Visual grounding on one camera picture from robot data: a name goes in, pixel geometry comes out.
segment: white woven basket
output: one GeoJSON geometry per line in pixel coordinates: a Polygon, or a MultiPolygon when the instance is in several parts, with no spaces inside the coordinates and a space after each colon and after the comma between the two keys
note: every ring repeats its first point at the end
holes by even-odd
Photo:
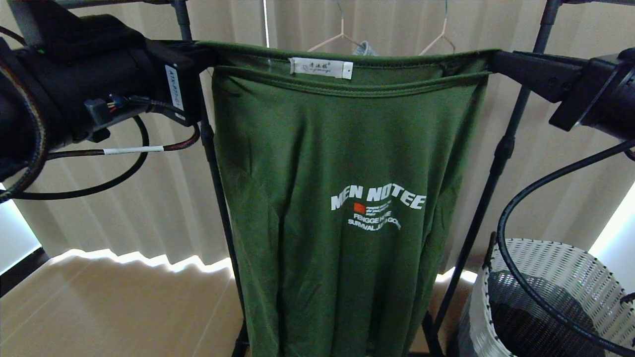
{"type": "MultiPolygon", "coordinates": [[[[588,315],[599,336],[621,346],[631,347],[635,337],[634,309],[630,303],[620,303],[620,298],[624,295],[623,289],[613,274],[596,258],[573,246],[550,241],[507,239],[507,247],[518,269],[530,283],[529,276],[548,281],[551,286],[558,286],[560,291],[564,289],[588,315]]],[[[490,287],[487,282],[491,274],[500,276],[500,272],[507,274],[509,270],[496,247],[491,258],[491,268],[482,269],[479,273],[463,311],[458,333],[461,357],[514,356],[498,337],[492,319],[490,287]]],[[[546,312],[538,306],[528,310],[532,315],[546,316],[546,312]]],[[[514,333],[522,335],[522,328],[514,333]]],[[[617,355],[604,351],[604,356],[617,355]]]]}

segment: beige curtain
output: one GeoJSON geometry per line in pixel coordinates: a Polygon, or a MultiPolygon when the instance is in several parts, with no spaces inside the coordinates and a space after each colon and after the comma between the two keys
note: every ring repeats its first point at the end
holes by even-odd
{"type": "MultiPolygon", "coordinates": [[[[479,48],[530,51],[545,1],[451,0],[448,36],[458,51],[479,48]]],[[[190,0],[195,39],[265,44],[262,0],[190,0]]],[[[271,46],[306,50],[339,32],[340,17],[332,0],[267,0],[271,46]]],[[[414,55],[441,30],[444,2],[423,0],[342,0],[346,31],[368,40],[381,55],[414,55]]],[[[81,15],[112,13],[149,38],[178,39],[173,9],[167,5],[121,4],[74,10],[81,15]]],[[[616,53],[635,45],[635,6],[591,3],[563,5],[547,47],[548,53],[582,58],[616,53]]],[[[14,23],[6,6],[3,25],[14,23]]],[[[324,51],[351,53],[336,41],[324,51]]],[[[439,43],[429,53],[449,53],[439,43]]],[[[210,97],[209,75],[202,76],[210,97]]],[[[446,267],[454,265],[483,190],[494,148],[505,131],[520,86],[500,75],[490,78],[483,115],[465,172],[446,267]]],[[[548,124],[556,106],[532,95],[518,130],[516,150],[500,179],[472,253],[472,266],[485,252],[505,204],[535,179],[616,140],[589,128],[565,133],[548,124]]],[[[174,142],[190,133],[160,116],[148,116],[153,144],[174,142]]],[[[113,128],[102,147],[139,142],[133,123],[113,128]]],[[[93,147],[81,144],[79,147],[93,147]]],[[[135,158],[79,158],[47,165],[33,191],[87,187],[124,171],[135,158]]],[[[635,165],[624,156],[569,175],[532,194],[508,226],[510,237],[548,239],[588,249],[635,181],[635,165]]],[[[17,202],[27,221],[52,255],[70,248],[110,248],[117,254],[135,250],[148,257],[167,254],[171,262],[192,254],[209,264],[227,255],[211,178],[200,145],[182,152],[151,154],[140,172],[124,184],[81,199],[17,202]]]]}

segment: green t-shirt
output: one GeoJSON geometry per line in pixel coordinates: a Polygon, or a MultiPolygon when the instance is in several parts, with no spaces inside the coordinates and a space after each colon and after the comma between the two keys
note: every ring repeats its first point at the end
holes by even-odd
{"type": "Polygon", "coordinates": [[[406,355],[493,51],[362,58],[206,44],[253,356],[406,355]]]}

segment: black baseboard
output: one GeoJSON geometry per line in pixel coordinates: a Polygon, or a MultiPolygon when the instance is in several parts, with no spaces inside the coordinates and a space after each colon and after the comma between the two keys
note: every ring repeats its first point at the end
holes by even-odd
{"type": "Polygon", "coordinates": [[[15,264],[11,269],[7,270],[0,276],[0,297],[15,288],[22,280],[26,279],[42,264],[46,263],[48,255],[44,249],[38,248],[35,252],[29,254],[19,263],[15,264]]]}

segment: white wall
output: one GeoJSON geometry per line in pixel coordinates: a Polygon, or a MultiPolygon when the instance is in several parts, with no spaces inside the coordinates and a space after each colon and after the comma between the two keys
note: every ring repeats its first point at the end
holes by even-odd
{"type": "Polygon", "coordinates": [[[589,253],[613,272],[627,293],[635,292],[635,184],[589,253]]]}
{"type": "Polygon", "coordinates": [[[13,201],[0,205],[0,275],[41,245],[13,201]]]}

